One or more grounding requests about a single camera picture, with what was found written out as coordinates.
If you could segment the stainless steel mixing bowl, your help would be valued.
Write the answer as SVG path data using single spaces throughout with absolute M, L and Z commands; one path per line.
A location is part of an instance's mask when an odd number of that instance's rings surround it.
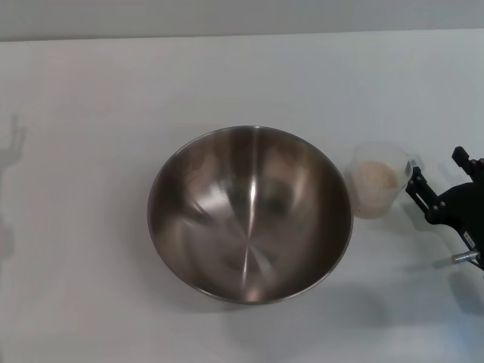
M 279 129 L 201 135 L 161 167 L 147 226 L 167 268 L 228 303 L 264 305 L 323 281 L 349 245 L 349 192 L 316 146 Z

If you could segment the clear plastic measuring cup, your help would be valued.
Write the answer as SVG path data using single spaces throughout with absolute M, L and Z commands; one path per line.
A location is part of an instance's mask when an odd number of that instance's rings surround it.
M 353 212 L 360 219 L 385 215 L 411 178 L 418 157 L 385 141 L 367 141 L 352 153 L 346 180 Z

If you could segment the white rice grains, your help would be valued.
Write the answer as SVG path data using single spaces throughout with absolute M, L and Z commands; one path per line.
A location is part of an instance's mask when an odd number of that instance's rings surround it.
M 358 214 L 373 219 L 384 215 L 399 192 L 399 181 L 385 163 L 364 161 L 358 166 L 356 194 Z

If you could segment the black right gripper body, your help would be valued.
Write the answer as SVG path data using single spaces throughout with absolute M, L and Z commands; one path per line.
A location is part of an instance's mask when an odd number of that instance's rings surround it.
M 451 263 L 470 262 L 484 271 L 484 185 L 467 182 L 437 195 L 442 221 L 432 225 L 454 229 L 467 247 L 467 252 L 451 257 Z

